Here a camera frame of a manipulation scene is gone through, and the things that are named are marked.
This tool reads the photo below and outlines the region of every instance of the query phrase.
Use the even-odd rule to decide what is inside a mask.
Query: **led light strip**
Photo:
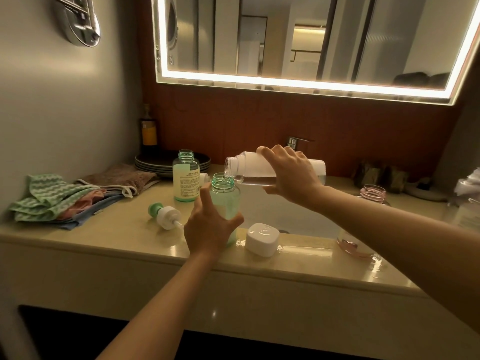
[[[167,21],[165,13],[165,0],[158,0],[158,38],[160,48],[160,66],[162,77],[175,78],[179,80],[194,80],[194,81],[212,81],[212,82],[231,82],[237,84],[255,84],[268,85],[278,87],[295,87],[295,88],[311,88],[316,90],[331,90],[342,92],[359,92],[367,94],[381,94],[393,96],[412,96],[412,97],[428,97],[428,98],[443,98],[450,99],[455,88],[457,80],[462,71],[462,67],[471,49],[472,43],[477,34],[477,29],[480,24],[480,1],[477,2],[475,11],[473,13],[470,25],[466,32],[465,38],[460,47],[460,51],[453,65],[450,78],[448,79],[445,90],[428,90],[422,88],[408,88],[408,87],[392,87],[392,86],[374,86],[367,84],[353,84],[353,83],[336,83],[336,82],[321,82],[316,80],[297,80],[297,79],[282,79],[282,78],[265,78],[265,77],[249,77],[237,76],[230,74],[215,74],[215,73],[199,73],[199,72],[182,72],[169,70],[168,50],[167,50]]]

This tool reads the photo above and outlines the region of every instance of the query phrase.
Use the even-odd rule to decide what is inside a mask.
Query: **white sink basin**
[[[336,239],[340,228],[328,218],[293,204],[283,197],[268,195],[261,186],[238,185],[241,191],[240,212],[245,222],[240,226],[248,229],[261,222],[280,232]]]

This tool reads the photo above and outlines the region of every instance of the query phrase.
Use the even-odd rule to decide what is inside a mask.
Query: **chrome faucet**
[[[307,139],[304,139],[304,138],[296,138],[294,136],[289,136],[288,139],[286,140],[286,146],[289,146],[294,151],[297,151],[297,144],[298,144],[299,140],[301,140],[303,142],[310,142],[311,141],[311,140],[307,140]]]

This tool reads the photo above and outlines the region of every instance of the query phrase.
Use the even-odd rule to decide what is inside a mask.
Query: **cloth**
[[[51,221],[86,194],[99,190],[95,185],[70,184],[57,174],[29,175],[30,197],[14,202],[15,221]]]
[[[85,194],[81,199],[76,201],[71,207],[67,208],[66,211],[60,213],[56,218],[57,220],[66,220],[72,218],[76,214],[85,211],[87,208],[92,207],[92,205],[104,197],[104,194],[107,192],[106,189],[96,189],[87,194]]]
[[[54,224],[58,226],[60,229],[73,230],[76,227],[83,225],[93,215],[98,214],[100,211],[102,211],[106,207],[120,201],[121,199],[123,199],[123,197],[124,196],[120,191],[107,192],[105,193],[104,199],[99,200],[97,203],[94,203],[92,206],[90,206],[86,210],[80,213],[77,213],[72,218],[69,218],[67,220],[61,220],[61,221],[58,221],[58,220],[48,221],[46,223]]]
[[[121,191],[125,197],[132,198],[159,182],[156,177],[156,173],[138,170],[133,165],[117,164],[103,173],[84,176],[77,182],[96,185],[107,191]]]

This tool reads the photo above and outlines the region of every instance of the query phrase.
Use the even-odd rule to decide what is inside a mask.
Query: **orange label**
[[[141,138],[144,145],[156,145],[157,144],[157,128],[146,127],[145,124],[141,126]]]

